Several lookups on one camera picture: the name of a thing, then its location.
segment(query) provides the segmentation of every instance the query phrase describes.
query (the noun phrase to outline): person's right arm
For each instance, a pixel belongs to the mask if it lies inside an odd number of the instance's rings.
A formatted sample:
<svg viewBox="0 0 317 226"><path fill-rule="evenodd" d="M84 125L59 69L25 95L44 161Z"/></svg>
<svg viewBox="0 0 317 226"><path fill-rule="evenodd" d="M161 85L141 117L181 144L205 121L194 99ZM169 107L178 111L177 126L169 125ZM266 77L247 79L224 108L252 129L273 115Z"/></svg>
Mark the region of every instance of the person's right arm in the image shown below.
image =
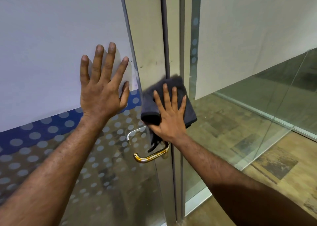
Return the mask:
<svg viewBox="0 0 317 226"><path fill-rule="evenodd" d="M163 90L166 109L154 92L161 124L149 127L180 150L236 225L317 225L314 217L283 194L243 174L192 140L183 120L186 97L178 110L176 88L172 90L172 103L166 84Z"/></svg>

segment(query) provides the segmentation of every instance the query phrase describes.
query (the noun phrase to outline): gray dot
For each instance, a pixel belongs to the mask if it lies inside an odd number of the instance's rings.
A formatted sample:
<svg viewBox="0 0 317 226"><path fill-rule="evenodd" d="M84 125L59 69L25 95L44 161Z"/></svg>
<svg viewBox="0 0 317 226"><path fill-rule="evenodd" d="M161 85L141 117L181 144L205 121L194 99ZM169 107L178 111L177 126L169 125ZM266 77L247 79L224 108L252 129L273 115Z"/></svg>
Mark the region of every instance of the gray dot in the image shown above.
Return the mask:
<svg viewBox="0 0 317 226"><path fill-rule="evenodd" d="M26 169L22 169L22 170L18 171L17 174L18 174L18 176L23 177L25 175L28 175L29 171L27 171Z"/></svg>
<svg viewBox="0 0 317 226"><path fill-rule="evenodd" d="M133 98L132 102L133 102L134 104L136 104L136 103L139 102L139 99L138 99L137 97L135 97L135 98Z"/></svg>
<svg viewBox="0 0 317 226"><path fill-rule="evenodd" d="M112 118L111 118L111 120L117 120L119 118L119 116L118 115L115 115L115 116L113 116Z"/></svg>
<svg viewBox="0 0 317 226"><path fill-rule="evenodd" d="M89 178L91 176L90 173L86 173L84 176L82 176L83 179Z"/></svg>
<svg viewBox="0 0 317 226"><path fill-rule="evenodd" d="M75 125L75 123L72 120L68 120L65 122L66 127L73 127L74 125Z"/></svg>
<svg viewBox="0 0 317 226"><path fill-rule="evenodd" d="M29 135L29 138L31 138L33 140L39 139L40 137L41 137L41 134L39 132L32 132Z"/></svg>
<svg viewBox="0 0 317 226"><path fill-rule="evenodd" d="M109 130L110 130L109 127L104 127L104 128L102 129L103 132L109 132Z"/></svg>
<svg viewBox="0 0 317 226"><path fill-rule="evenodd" d="M9 186L7 186L7 190L15 189L17 186L17 184L10 184Z"/></svg>
<svg viewBox="0 0 317 226"><path fill-rule="evenodd" d="M33 124L29 123L20 127L22 130L31 130L33 128Z"/></svg>
<svg viewBox="0 0 317 226"><path fill-rule="evenodd" d="M10 145L18 147L22 145L23 141L21 139L15 138L10 141Z"/></svg>
<svg viewBox="0 0 317 226"><path fill-rule="evenodd" d="M76 108L75 111L78 112L78 113L82 113L82 108L81 107Z"/></svg>
<svg viewBox="0 0 317 226"><path fill-rule="evenodd" d="M46 141L40 141L37 143L37 146L39 148L45 148L45 147L47 147L47 145L48 145L48 143Z"/></svg>
<svg viewBox="0 0 317 226"><path fill-rule="evenodd" d="M49 128L47 128L47 131L49 133L56 133L58 131L58 127L56 126L50 126Z"/></svg>
<svg viewBox="0 0 317 226"><path fill-rule="evenodd" d="M12 160L12 156L11 155L2 155L0 156L0 162L8 162Z"/></svg>
<svg viewBox="0 0 317 226"><path fill-rule="evenodd" d="M7 184L10 182L10 179L7 177L0 178L0 184Z"/></svg>
<svg viewBox="0 0 317 226"><path fill-rule="evenodd" d="M64 136L63 136L63 135L56 135L56 136L54 137L54 140L57 141L57 142L61 142L63 139L64 139Z"/></svg>
<svg viewBox="0 0 317 226"><path fill-rule="evenodd" d="M9 164L10 169L18 169L19 167L21 167L21 165L19 163Z"/></svg>
<svg viewBox="0 0 317 226"><path fill-rule="evenodd" d="M49 155L49 154L51 154L52 152L53 152L53 149L47 149L47 150L45 150L44 154L45 154L45 155Z"/></svg>
<svg viewBox="0 0 317 226"><path fill-rule="evenodd" d="M36 162L38 159L39 159L39 157L35 156L35 155L28 157L28 161L31 163Z"/></svg>
<svg viewBox="0 0 317 226"><path fill-rule="evenodd" d="M63 112L61 114L58 115L60 118L66 118L69 116L69 113L68 112Z"/></svg>
<svg viewBox="0 0 317 226"><path fill-rule="evenodd" d="M22 154L22 155L27 155L31 152L31 149L30 148L21 148L19 150L19 153Z"/></svg>
<svg viewBox="0 0 317 226"><path fill-rule="evenodd" d="M197 17L193 20L193 25L198 25L198 18Z"/></svg>
<svg viewBox="0 0 317 226"><path fill-rule="evenodd" d="M41 120L41 123L43 124L50 124L52 122L52 118L47 117Z"/></svg>

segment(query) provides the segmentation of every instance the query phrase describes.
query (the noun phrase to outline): person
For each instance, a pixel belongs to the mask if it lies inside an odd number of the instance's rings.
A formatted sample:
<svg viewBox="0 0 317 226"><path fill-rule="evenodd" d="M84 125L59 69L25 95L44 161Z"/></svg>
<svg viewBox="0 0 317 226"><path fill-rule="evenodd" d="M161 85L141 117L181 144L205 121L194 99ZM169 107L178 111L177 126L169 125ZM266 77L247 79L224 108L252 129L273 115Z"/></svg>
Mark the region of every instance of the person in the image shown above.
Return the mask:
<svg viewBox="0 0 317 226"><path fill-rule="evenodd" d="M77 128L1 206L1 226L59 224L99 133L107 121L127 105L129 83L124 84L121 96L118 89L129 59L123 58L111 79L116 45L109 44L105 66L101 69L103 51L103 46L98 45L91 77L88 57L81 58L84 114ZM166 84L163 90L165 107L154 92L161 123L148 126L180 150L236 225L317 225L314 217L287 197L253 180L193 141L186 133L183 120L186 96L178 109L176 88L172 89L172 101Z"/></svg>

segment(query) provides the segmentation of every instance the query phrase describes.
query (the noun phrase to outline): finger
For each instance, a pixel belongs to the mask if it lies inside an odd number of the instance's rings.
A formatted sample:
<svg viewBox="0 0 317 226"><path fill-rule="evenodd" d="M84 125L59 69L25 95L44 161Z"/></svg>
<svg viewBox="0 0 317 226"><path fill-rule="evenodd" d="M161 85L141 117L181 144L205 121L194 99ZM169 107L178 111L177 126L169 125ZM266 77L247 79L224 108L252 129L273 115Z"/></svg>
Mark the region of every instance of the finger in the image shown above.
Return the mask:
<svg viewBox="0 0 317 226"><path fill-rule="evenodd" d="M97 45L95 57L93 59L93 68L91 72L91 80L95 83L97 83L100 79L102 56L103 56L103 46Z"/></svg>
<svg viewBox="0 0 317 226"><path fill-rule="evenodd" d="M182 104L180 105L179 112L184 115L185 107L186 107L186 95L182 99Z"/></svg>
<svg viewBox="0 0 317 226"><path fill-rule="evenodd" d="M119 87L121 81L122 81L122 77L123 74L126 70L126 67L128 66L128 62L129 62L129 58L126 56L125 58L123 58L123 60L121 61L116 74L114 74L111 82L115 83L117 85L117 87Z"/></svg>
<svg viewBox="0 0 317 226"><path fill-rule="evenodd" d="M113 42L110 42L108 53L105 60L105 65L102 68L102 73L101 73L101 78L103 79L103 82L109 83L111 79L111 73L112 73L112 67L113 67L115 55L116 55L116 44Z"/></svg>
<svg viewBox="0 0 317 226"><path fill-rule="evenodd" d="M173 87L172 89L172 109L174 112L177 112L177 88Z"/></svg>
<svg viewBox="0 0 317 226"><path fill-rule="evenodd" d="M157 125L147 125L156 135L159 135L160 132L161 132L161 128L160 126L157 126Z"/></svg>
<svg viewBox="0 0 317 226"><path fill-rule="evenodd" d="M87 85L89 82L88 64L89 64L88 56L83 55L81 57L81 61L80 61L80 82L81 82L81 85Z"/></svg>
<svg viewBox="0 0 317 226"><path fill-rule="evenodd" d="M162 104L162 102L161 102L161 99L160 99L160 97L159 97L159 94L158 94L157 91L154 91L154 92L153 92L153 95L154 95L155 103L156 103L156 105L158 106L158 109L159 109L159 111L160 111L160 113L161 113L161 115L162 115L162 114L165 112L165 109L164 109L164 107L163 107L163 104Z"/></svg>
<svg viewBox="0 0 317 226"><path fill-rule="evenodd" d="M128 104L128 98L130 94L129 82L125 82L122 88L122 94L120 97L120 108L125 108Z"/></svg>
<svg viewBox="0 0 317 226"><path fill-rule="evenodd" d="M163 85L164 104L166 111L172 110L170 94L168 92L167 84Z"/></svg>

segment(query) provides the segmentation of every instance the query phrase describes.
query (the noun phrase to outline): cloth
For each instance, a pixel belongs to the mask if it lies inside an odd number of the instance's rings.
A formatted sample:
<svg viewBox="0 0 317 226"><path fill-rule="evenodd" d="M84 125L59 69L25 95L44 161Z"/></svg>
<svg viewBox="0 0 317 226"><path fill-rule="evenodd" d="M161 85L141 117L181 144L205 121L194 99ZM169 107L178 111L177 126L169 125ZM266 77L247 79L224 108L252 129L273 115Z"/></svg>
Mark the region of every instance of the cloth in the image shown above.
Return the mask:
<svg viewBox="0 0 317 226"><path fill-rule="evenodd" d="M161 123L161 115L159 109L155 103L153 92L156 90L160 96L161 102L163 106L164 104L164 96L163 96L163 84L166 83L168 87L168 92L170 94L170 99L172 100L172 88L177 88L177 106L180 108L182 103L183 97L186 95L186 88L183 83L183 79L180 76L172 76L169 79L162 79L156 84L150 86L147 90L143 92L142 97L142 110L141 110L141 120L144 121L146 124L154 124L159 125ZM192 107L191 102L189 101L188 97L186 99L186 108L184 112L184 123L186 128L188 128L192 123L197 121L196 113ZM151 148L148 152L152 152L157 145L162 141L162 139L157 136L151 129L150 129L150 136L151 136Z"/></svg>

